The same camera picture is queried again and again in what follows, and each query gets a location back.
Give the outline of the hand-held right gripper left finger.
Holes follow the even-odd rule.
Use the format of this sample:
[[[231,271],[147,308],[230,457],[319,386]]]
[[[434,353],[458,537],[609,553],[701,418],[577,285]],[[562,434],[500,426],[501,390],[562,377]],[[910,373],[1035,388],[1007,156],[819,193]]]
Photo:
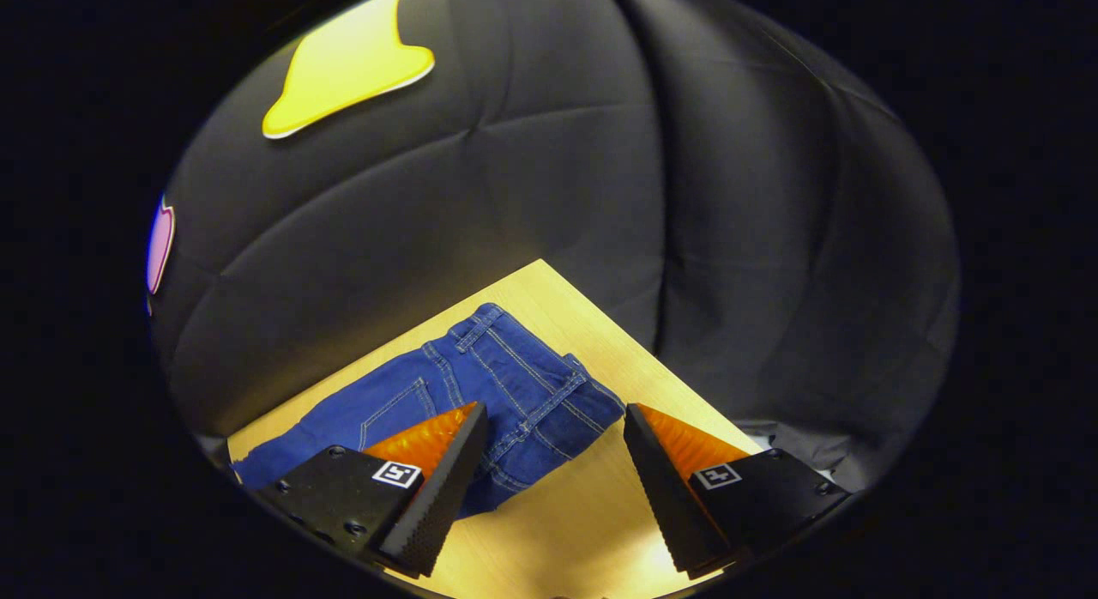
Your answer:
[[[327,447],[256,496],[346,560],[429,576],[488,431],[486,405],[471,402],[365,451]]]

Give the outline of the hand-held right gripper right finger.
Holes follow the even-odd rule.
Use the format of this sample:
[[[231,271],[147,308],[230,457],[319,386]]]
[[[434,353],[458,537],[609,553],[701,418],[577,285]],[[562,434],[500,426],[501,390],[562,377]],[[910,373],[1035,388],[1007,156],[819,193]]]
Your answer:
[[[691,579],[768,560],[852,494],[781,448],[746,453],[628,404],[624,442],[677,572]]]

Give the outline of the blue denim jeans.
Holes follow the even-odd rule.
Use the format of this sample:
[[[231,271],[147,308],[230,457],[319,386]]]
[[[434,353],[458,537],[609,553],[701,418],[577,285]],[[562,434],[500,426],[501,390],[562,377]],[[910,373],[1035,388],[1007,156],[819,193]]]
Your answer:
[[[494,511],[529,489],[626,411],[578,357],[556,353],[514,315],[484,303],[442,337],[326,396],[232,470],[247,488],[264,488],[323,448],[365,451],[471,402],[486,406],[489,432],[459,518]]]

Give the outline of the black backdrop cloth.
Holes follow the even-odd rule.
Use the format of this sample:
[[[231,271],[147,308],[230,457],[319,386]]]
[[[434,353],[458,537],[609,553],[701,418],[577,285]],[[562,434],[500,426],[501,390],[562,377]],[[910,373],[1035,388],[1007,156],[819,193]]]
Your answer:
[[[401,0],[419,82],[262,134],[243,76],[166,189],[150,300],[182,420],[229,436],[542,259],[746,431],[879,483],[956,342],[944,190],[843,64],[733,0]]]

